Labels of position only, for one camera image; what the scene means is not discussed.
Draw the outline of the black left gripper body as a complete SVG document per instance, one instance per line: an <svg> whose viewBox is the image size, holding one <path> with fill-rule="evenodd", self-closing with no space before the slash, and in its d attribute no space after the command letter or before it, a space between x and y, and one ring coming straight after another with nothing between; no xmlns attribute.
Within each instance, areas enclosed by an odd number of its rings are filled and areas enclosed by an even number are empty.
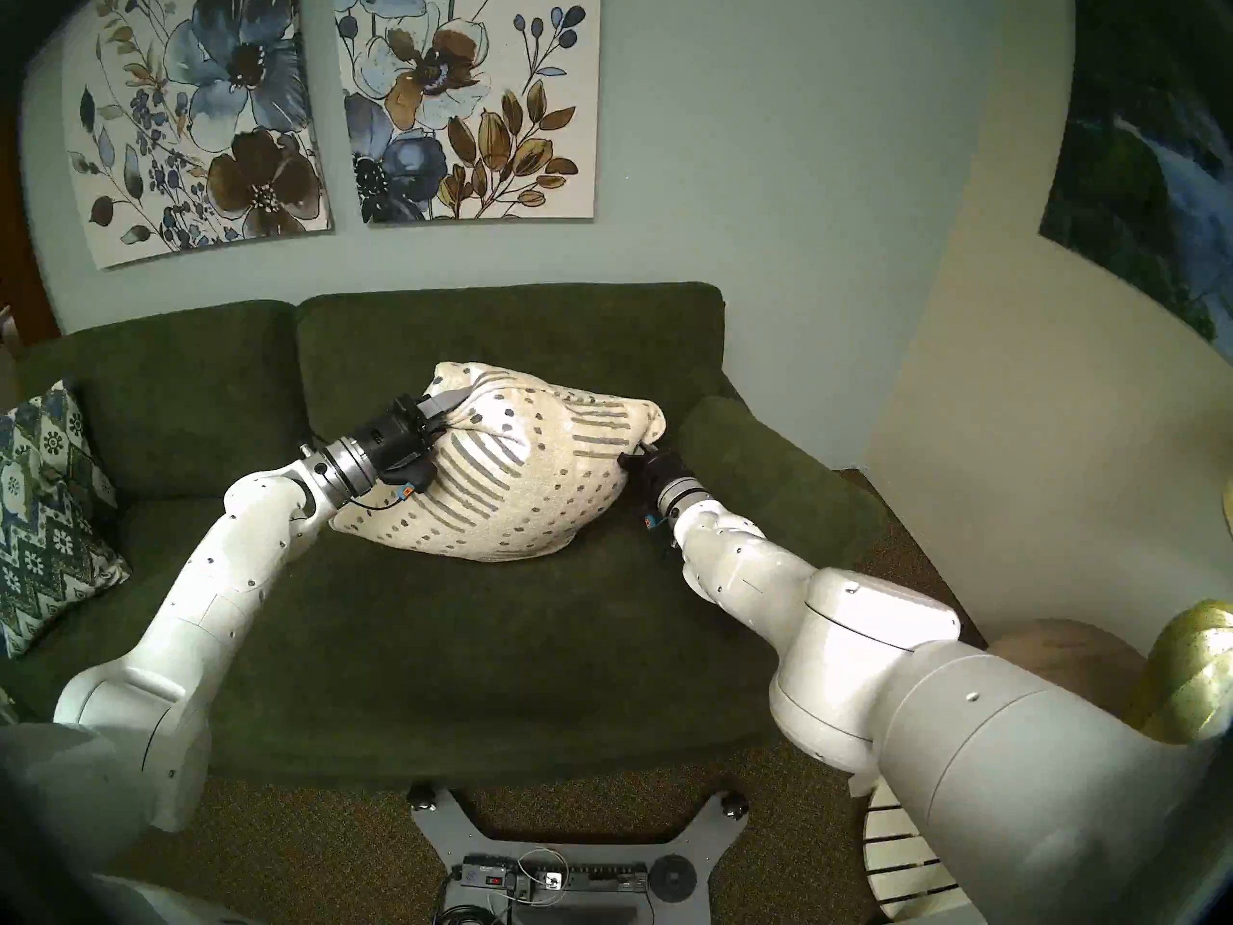
<svg viewBox="0 0 1233 925"><path fill-rule="evenodd" d="M433 482L434 442L446 423L423 423L423 396L401 395L361 426L361 469L371 482Z"/></svg>

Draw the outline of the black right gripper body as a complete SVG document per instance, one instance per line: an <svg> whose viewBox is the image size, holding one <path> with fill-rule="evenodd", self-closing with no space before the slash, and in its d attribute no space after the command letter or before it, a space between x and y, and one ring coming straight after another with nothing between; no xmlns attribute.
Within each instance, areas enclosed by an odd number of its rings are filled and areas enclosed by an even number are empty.
<svg viewBox="0 0 1233 925"><path fill-rule="evenodd" d="M619 455L619 466L630 487L644 496L661 496L667 486L684 479L684 462L676 450L640 448L639 453Z"/></svg>

